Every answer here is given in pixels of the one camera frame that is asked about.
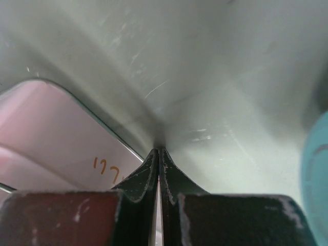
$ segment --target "metal sheet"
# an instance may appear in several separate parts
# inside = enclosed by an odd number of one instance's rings
[[[320,115],[322,0],[0,1],[1,89],[73,93],[141,156],[166,145],[210,192],[300,202],[299,157]]]

